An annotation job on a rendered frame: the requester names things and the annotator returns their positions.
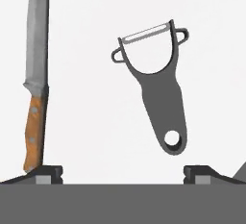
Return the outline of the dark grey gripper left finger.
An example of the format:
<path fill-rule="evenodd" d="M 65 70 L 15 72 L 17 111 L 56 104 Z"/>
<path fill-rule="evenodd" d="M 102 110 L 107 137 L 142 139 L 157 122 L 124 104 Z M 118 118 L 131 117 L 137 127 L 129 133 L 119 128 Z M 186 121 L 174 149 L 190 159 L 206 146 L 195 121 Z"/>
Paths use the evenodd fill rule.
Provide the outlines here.
<path fill-rule="evenodd" d="M 0 185 L 62 185 L 62 173 L 63 168 L 61 165 L 42 165 L 31 170 L 26 175 L 0 182 Z"/>

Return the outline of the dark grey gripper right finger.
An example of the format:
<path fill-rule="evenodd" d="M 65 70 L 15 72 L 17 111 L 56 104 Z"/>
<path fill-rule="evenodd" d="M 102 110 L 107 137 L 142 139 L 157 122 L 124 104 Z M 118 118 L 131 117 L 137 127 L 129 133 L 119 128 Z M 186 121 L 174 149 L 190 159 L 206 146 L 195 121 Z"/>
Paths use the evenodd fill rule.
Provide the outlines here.
<path fill-rule="evenodd" d="M 245 181 L 220 175 L 208 165 L 186 165 L 184 167 L 184 184 L 189 185 L 246 185 Z"/>

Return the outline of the grey wedge-shaped object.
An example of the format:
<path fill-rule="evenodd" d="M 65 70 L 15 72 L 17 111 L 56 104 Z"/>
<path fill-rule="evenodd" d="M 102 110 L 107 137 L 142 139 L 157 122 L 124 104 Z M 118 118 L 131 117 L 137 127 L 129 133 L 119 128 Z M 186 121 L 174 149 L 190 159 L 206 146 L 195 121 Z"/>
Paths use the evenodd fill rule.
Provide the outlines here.
<path fill-rule="evenodd" d="M 234 178 L 238 181 L 246 182 L 246 162 L 234 174 Z"/>

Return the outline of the dark grey peeler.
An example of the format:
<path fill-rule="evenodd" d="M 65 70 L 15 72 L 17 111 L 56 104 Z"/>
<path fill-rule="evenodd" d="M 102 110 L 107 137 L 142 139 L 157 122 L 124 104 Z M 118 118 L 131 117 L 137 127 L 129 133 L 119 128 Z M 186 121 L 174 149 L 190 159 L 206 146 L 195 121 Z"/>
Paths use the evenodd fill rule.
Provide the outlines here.
<path fill-rule="evenodd" d="M 141 85 L 142 100 L 161 148 L 169 155 L 179 155 L 186 148 L 187 128 L 181 88 L 176 79 L 179 46 L 189 39 L 186 28 L 176 28 L 174 20 L 164 23 L 165 28 L 142 37 L 127 40 L 119 38 L 119 47 L 111 52 L 115 63 L 125 63 Z M 141 73 L 130 63 L 124 44 L 169 31 L 172 54 L 167 65 L 156 73 Z"/>

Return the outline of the wooden-handled kitchen knife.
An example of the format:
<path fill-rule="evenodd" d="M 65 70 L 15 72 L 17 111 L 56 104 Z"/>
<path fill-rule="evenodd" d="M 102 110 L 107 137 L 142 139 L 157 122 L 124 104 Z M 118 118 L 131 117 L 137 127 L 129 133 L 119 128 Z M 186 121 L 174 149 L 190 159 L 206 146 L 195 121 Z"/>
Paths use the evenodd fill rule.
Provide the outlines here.
<path fill-rule="evenodd" d="M 26 77 L 23 86 L 31 93 L 25 130 L 26 157 L 30 172 L 43 163 L 48 86 L 49 0 L 29 0 L 27 15 Z"/>

